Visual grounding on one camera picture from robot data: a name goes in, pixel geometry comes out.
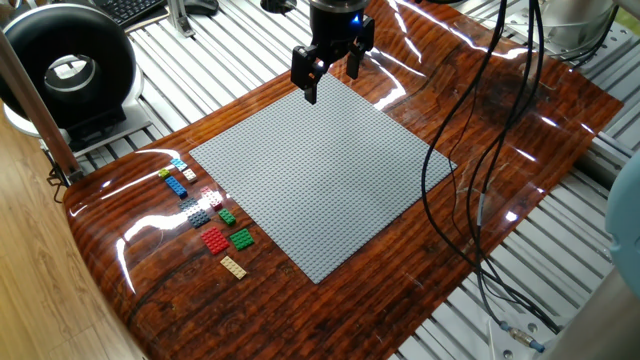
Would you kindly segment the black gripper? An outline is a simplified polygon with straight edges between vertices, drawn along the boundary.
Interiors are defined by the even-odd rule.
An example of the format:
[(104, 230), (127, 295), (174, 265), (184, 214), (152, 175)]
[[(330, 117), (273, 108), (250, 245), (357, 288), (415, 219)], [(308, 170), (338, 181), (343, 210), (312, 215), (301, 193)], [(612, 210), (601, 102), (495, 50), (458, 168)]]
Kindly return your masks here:
[(304, 92), (310, 104), (317, 101), (317, 85), (328, 72), (329, 60), (339, 60), (349, 51), (346, 73), (351, 79), (358, 78), (360, 62), (374, 46), (375, 20), (364, 16), (369, 3), (310, 1), (312, 42), (307, 47), (296, 46), (291, 62), (291, 82)]

